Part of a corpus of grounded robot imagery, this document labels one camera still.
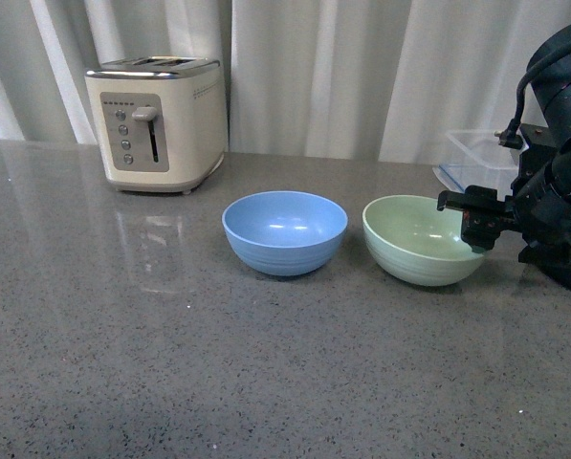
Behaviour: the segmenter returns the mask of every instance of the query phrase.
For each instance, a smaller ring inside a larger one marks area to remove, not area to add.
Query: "toaster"
[[[123,59],[86,71],[85,82],[116,189],[187,194],[223,161],[228,122],[218,60]]]

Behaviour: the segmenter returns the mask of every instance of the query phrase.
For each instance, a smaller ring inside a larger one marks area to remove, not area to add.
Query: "plastic container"
[[[462,193],[470,185],[494,188],[501,200],[512,193],[519,151],[500,146],[494,131],[453,130],[446,135],[452,145],[449,160],[434,167],[444,186]]]

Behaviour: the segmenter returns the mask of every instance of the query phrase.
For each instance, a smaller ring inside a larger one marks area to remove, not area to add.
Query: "blue bowl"
[[[268,191],[230,204],[222,223],[232,249],[249,266],[266,274],[300,275],[332,258],[347,216],[321,196]]]

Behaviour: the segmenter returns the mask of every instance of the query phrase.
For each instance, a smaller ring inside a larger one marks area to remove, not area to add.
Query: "gray countertop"
[[[121,193],[97,147],[0,142],[0,457],[571,457],[571,292],[506,234],[471,277],[401,282],[362,210],[431,168],[228,154],[188,196]],[[338,202],[285,280],[231,251],[235,199]]]

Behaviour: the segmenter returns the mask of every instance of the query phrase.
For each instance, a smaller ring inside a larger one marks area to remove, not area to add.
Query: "curtain fold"
[[[84,69],[188,55],[224,63],[233,151],[438,164],[446,131],[508,123],[570,23],[571,0],[0,0],[0,139],[95,143]]]

